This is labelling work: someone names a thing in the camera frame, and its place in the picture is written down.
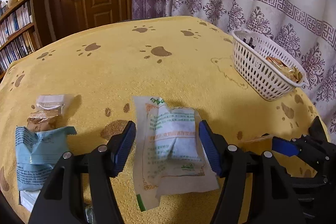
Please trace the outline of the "light blue snack packet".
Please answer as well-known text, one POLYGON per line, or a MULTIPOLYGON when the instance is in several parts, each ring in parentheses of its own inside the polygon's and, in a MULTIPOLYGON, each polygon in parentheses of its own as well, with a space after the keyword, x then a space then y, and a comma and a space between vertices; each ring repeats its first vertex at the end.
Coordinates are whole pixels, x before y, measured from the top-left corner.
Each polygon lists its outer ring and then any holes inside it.
POLYGON ((73 126, 40 132, 17 127, 15 154, 18 190, 40 190, 60 156, 69 151, 67 136, 75 134, 73 126))

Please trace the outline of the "white green snack packet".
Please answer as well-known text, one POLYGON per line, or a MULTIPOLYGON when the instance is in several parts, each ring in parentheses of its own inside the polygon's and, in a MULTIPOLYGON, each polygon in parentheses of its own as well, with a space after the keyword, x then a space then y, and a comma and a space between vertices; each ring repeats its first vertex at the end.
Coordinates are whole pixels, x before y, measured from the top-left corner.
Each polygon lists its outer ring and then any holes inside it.
POLYGON ((217 190, 199 138, 197 110, 169 107, 161 97, 136 96, 134 104, 133 182, 140 210, 159 206, 162 196, 217 190))

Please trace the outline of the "dark blue silver packet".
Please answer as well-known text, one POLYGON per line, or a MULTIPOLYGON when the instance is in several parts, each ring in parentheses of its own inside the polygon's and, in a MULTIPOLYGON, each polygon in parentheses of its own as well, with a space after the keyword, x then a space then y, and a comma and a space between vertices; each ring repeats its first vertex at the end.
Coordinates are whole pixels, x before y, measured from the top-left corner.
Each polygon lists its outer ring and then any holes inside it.
POLYGON ((30 213, 33 211, 36 200, 39 196, 40 190, 28 191, 21 190, 19 191, 19 205, 26 208, 30 213))

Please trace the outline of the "orange snack packets in basket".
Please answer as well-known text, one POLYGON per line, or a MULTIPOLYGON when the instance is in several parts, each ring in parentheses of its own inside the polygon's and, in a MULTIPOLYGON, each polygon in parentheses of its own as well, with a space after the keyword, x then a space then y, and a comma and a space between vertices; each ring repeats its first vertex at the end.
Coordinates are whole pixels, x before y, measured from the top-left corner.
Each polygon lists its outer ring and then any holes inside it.
POLYGON ((302 80, 302 73, 295 66, 289 67, 280 59, 271 56, 267 56, 266 60, 291 81, 299 83, 302 80))

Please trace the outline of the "white plastic basket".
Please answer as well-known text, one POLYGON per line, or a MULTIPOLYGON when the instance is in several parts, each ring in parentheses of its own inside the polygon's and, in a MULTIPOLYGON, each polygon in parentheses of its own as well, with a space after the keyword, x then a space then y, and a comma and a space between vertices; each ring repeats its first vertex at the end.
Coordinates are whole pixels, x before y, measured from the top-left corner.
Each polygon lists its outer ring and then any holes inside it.
POLYGON ((305 69, 286 50, 266 36, 247 29, 233 30, 234 68, 265 100, 274 101, 295 88, 309 87, 305 69), (295 83, 278 71, 267 56, 280 59, 287 66, 295 66, 302 80, 295 83))

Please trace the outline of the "brown foil snack packet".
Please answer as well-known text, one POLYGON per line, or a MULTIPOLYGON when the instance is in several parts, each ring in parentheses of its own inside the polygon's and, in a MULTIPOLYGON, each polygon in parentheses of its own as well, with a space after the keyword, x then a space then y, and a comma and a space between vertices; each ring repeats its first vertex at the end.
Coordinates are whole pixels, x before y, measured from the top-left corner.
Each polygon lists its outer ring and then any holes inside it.
POLYGON ((39 110, 27 118, 27 128, 31 132, 41 132, 56 129, 59 117, 58 110, 39 110))

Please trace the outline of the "small white snack packet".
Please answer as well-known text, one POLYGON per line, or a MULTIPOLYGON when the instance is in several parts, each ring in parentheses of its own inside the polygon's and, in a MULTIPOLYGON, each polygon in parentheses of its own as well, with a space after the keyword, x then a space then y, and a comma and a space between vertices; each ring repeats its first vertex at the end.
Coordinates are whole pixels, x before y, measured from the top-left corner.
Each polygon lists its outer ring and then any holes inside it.
POLYGON ((70 94, 40 95, 36 100, 36 108, 38 110, 57 110, 59 114, 64 114, 73 98, 73 95, 70 94))

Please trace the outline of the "yellow paw print tablecloth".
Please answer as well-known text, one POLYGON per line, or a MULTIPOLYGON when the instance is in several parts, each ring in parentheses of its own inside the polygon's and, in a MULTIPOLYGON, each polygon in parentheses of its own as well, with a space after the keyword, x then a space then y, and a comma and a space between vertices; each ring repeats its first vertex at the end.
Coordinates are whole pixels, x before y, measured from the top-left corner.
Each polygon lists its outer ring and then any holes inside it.
POLYGON ((213 132, 241 144, 269 133, 306 133, 320 114, 302 89, 268 102, 235 71, 232 37, 189 16, 123 22, 68 36, 11 64, 1 82, 1 191, 24 221, 19 204, 15 129, 40 95, 70 94, 59 127, 76 155, 92 151, 135 121, 135 96, 191 107, 213 132))

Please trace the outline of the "wooden bookshelf with books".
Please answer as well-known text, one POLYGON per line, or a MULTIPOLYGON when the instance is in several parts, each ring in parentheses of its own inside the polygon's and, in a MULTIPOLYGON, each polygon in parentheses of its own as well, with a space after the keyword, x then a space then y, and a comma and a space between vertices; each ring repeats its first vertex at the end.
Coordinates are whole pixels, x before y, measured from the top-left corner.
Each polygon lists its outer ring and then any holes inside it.
POLYGON ((18 61, 52 43, 45 0, 19 0, 1 16, 1 78, 18 61))

